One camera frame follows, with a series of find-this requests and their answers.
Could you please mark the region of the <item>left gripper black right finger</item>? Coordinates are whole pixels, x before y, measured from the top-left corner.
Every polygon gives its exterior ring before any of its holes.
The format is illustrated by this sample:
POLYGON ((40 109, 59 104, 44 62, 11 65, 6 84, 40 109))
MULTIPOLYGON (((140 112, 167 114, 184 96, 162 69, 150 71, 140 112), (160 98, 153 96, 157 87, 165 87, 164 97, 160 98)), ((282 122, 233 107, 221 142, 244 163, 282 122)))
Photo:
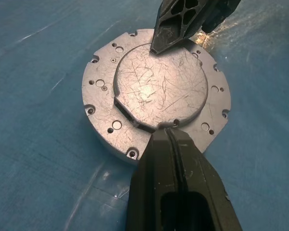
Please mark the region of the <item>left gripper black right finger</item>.
POLYGON ((223 182, 190 136, 169 129, 177 178, 176 231, 240 231, 223 182))

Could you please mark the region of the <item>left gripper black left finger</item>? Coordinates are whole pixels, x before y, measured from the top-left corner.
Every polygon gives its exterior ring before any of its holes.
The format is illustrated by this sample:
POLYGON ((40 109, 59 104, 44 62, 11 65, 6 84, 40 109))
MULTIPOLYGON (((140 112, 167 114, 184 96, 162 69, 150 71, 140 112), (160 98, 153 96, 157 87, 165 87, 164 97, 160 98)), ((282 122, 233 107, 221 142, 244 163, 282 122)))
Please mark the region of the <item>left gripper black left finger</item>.
POLYGON ((184 168, 181 130, 154 132, 132 175, 126 216, 128 231, 184 230, 184 168))

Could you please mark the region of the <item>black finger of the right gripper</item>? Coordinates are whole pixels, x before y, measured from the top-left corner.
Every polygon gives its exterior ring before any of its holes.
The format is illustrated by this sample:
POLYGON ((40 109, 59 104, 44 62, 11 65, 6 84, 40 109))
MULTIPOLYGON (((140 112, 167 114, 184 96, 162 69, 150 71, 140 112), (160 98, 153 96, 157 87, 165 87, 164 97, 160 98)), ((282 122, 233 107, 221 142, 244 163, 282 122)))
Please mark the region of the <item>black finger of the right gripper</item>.
POLYGON ((164 0, 158 10, 150 51, 158 55, 192 37, 208 16, 207 0, 164 0))
POLYGON ((207 19, 202 24, 202 31, 211 33, 238 7, 241 0, 219 0, 207 19))

